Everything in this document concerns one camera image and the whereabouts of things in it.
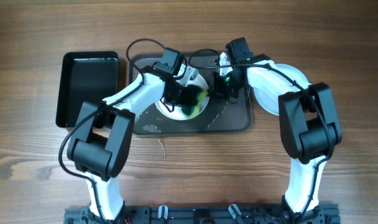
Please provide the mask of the white plate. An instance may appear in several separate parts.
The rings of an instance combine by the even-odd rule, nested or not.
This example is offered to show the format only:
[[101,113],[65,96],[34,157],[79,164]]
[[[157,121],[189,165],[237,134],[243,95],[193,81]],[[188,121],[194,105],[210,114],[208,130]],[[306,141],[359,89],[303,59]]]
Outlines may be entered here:
[[[291,80],[296,81],[302,88],[307,89],[311,83],[297,68],[283,64],[272,64],[272,67],[280,70]],[[279,115],[278,97],[287,92],[298,92],[299,88],[291,84],[283,76],[264,68],[248,68],[248,82],[254,90],[257,102],[271,114]]]
[[[206,80],[199,73],[193,80],[189,80],[188,84],[199,86],[205,90],[208,89]],[[174,110],[172,105],[164,106],[160,101],[156,102],[155,106],[164,116],[173,120],[184,121],[198,116],[206,108],[209,99],[208,96],[204,96],[196,106],[174,106]]]

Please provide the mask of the green yellow sponge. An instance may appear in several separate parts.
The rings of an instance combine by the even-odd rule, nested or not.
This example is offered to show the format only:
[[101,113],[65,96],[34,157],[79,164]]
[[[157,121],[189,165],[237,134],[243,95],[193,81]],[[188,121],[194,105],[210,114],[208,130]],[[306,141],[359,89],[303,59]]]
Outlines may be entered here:
[[200,113],[200,104],[209,95],[207,90],[202,90],[196,94],[196,103],[192,106],[182,106],[181,111],[186,119],[193,119]]

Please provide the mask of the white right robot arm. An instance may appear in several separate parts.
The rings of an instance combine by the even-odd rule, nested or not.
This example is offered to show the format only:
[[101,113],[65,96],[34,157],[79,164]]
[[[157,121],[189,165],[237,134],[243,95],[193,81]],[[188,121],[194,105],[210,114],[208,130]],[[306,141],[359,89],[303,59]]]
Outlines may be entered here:
[[323,168],[343,138],[332,92],[323,82],[311,84],[293,66],[254,55],[243,37],[225,49],[213,92],[238,99],[240,90],[251,88],[261,107],[279,117],[282,145],[291,158],[283,202],[292,218],[304,218],[319,204]]

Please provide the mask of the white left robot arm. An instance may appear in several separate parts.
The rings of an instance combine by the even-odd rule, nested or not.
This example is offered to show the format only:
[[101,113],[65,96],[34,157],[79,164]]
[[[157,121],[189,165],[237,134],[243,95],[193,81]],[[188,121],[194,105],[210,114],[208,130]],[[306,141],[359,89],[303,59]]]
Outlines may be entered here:
[[206,88],[190,83],[194,69],[177,50],[166,47],[160,61],[138,71],[138,77],[115,95],[101,103],[84,102],[76,125],[60,146],[76,169],[65,172],[88,184],[91,222],[126,222],[118,175],[129,155],[137,117],[161,101],[183,107],[184,115],[191,119],[208,96]]

